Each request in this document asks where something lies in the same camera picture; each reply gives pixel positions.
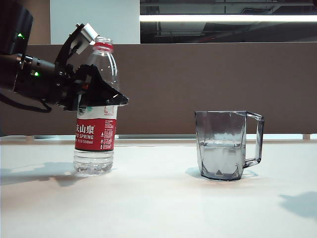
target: ceiling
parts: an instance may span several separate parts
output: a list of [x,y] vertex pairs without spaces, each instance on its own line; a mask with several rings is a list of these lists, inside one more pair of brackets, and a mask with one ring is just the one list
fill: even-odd
[[[140,0],[141,15],[317,15],[315,0]],[[317,41],[317,23],[141,22],[141,43]]]

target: ceiling light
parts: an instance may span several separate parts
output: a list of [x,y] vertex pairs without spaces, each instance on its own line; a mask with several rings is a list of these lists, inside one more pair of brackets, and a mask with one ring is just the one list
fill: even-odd
[[317,22],[317,15],[140,15],[141,22]]

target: plastic water bottle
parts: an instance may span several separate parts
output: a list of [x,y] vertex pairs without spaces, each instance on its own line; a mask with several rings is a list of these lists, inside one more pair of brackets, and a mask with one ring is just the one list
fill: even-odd
[[[88,65],[119,91],[117,67],[109,38],[97,37]],[[79,176],[101,175],[112,167],[117,106],[78,108],[74,167]]]

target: bottle label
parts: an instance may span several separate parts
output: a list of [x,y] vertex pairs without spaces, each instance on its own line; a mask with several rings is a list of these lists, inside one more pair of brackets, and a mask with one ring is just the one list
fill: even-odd
[[86,108],[78,113],[75,149],[111,151],[116,128],[116,106]]

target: green led light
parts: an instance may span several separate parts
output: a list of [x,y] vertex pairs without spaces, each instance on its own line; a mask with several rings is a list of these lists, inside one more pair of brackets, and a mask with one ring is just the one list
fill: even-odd
[[18,37],[21,37],[23,40],[25,39],[25,37],[22,35],[22,33],[19,33]]

